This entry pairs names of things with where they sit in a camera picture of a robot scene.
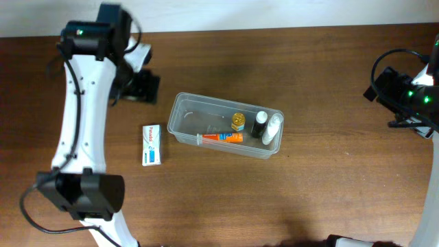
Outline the white spray bottle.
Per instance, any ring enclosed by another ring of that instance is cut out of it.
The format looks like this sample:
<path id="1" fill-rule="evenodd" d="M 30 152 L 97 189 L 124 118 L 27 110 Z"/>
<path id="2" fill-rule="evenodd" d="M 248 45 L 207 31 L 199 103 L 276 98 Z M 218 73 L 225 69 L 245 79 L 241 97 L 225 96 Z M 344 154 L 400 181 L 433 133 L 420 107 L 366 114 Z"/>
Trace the white spray bottle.
<path id="1" fill-rule="evenodd" d="M 262 143 L 264 145 L 269 145 L 271 143 L 271 141 L 279 131 L 282 122 L 283 116 L 281 114 L 275 113 L 272 115 L 262 136 Z"/>

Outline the small gold-lid balm jar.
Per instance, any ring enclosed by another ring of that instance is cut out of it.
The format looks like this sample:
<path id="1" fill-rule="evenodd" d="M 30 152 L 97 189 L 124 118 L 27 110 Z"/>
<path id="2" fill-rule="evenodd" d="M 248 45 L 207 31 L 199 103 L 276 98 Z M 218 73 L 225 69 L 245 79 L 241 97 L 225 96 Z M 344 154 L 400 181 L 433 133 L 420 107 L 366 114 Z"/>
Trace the small gold-lid balm jar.
<path id="1" fill-rule="evenodd" d="M 242 131 L 245 127 L 246 118 L 243 113 L 235 113 L 232 116 L 231 128 L 237 132 Z"/>

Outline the white Panadol box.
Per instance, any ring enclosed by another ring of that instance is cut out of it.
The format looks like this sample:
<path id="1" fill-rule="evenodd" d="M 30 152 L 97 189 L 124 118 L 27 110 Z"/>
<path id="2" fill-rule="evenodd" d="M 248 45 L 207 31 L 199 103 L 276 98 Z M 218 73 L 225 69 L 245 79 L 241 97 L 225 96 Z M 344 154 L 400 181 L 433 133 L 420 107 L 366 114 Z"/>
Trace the white Panadol box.
<path id="1" fill-rule="evenodd" d="M 161 164 L 161 127 L 159 125 L 143 126 L 142 165 Z"/>

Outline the dark bottle white cap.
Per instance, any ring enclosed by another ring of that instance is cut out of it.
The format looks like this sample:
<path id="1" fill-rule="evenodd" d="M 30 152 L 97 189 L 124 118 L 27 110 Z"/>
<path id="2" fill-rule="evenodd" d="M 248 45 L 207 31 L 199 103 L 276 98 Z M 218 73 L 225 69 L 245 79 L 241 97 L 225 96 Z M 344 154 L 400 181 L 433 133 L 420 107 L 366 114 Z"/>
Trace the dark bottle white cap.
<path id="1" fill-rule="evenodd" d="M 263 131 L 265 130 L 267 119 L 268 119 L 268 114 L 265 111 L 259 111 L 257 113 L 252 126 L 251 137 L 259 138 L 263 135 Z"/>

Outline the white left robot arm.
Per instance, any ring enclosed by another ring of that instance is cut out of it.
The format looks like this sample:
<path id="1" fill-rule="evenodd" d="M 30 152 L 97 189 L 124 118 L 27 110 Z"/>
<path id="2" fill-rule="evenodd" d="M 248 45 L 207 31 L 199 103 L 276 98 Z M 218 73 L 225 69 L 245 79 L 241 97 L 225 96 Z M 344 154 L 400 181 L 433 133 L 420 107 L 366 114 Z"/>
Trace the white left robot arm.
<path id="1" fill-rule="evenodd" d="M 48 172 L 34 188 L 80 222 L 99 246 L 137 246 L 123 216 L 125 182 L 108 174 L 106 112 L 121 99 L 156 102 L 160 79 L 145 68 L 151 49 L 131 37 L 134 21 L 71 21 L 58 51 L 66 73 L 60 141 Z"/>

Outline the orange tablet tube white cap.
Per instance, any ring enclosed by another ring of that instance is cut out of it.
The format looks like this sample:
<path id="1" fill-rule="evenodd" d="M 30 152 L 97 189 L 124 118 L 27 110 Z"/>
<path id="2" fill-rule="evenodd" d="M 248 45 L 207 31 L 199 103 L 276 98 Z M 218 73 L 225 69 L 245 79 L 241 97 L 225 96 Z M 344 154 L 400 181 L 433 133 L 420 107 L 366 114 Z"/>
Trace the orange tablet tube white cap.
<path id="1" fill-rule="evenodd" d="M 244 142 L 242 133 L 197 134 L 196 145 L 228 145 Z"/>

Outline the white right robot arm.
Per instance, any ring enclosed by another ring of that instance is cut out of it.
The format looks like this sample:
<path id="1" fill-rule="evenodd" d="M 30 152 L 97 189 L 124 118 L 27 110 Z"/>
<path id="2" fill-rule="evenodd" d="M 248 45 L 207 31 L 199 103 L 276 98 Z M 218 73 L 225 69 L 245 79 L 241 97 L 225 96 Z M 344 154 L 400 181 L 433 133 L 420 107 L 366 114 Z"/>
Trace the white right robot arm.
<path id="1" fill-rule="evenodd" d="M 414 78 L 403 105 L 416 123 L 428 127 L 432 140 L 432 159 L 423 210 L 409 245 L 438 247 L 438 37 L 424 69 Z"/>

